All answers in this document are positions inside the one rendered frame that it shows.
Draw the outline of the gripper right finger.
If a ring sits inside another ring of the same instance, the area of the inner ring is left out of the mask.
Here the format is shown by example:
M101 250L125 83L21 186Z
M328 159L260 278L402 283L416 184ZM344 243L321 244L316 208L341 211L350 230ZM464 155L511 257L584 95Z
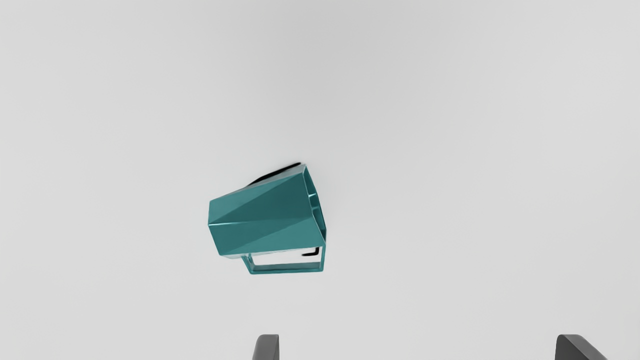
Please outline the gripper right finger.
M608 360L579 334L560 334L555 345L555 360Z

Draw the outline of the teal faceted mug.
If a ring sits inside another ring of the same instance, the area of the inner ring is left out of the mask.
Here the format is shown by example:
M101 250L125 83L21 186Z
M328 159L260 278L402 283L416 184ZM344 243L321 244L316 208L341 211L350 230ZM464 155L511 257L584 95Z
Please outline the teal faceted mug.
M327 225L304 162L256 178L209 202L207 226L218 255L241 259L251 275L322 272ZM308 262L256 264L258 256L302 250Z

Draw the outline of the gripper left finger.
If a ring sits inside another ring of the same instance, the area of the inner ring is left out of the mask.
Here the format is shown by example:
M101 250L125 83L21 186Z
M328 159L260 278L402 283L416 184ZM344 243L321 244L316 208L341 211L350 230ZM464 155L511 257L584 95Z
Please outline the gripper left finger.
M259 335L254 345L252 360L280 360L280 337L278 334Z

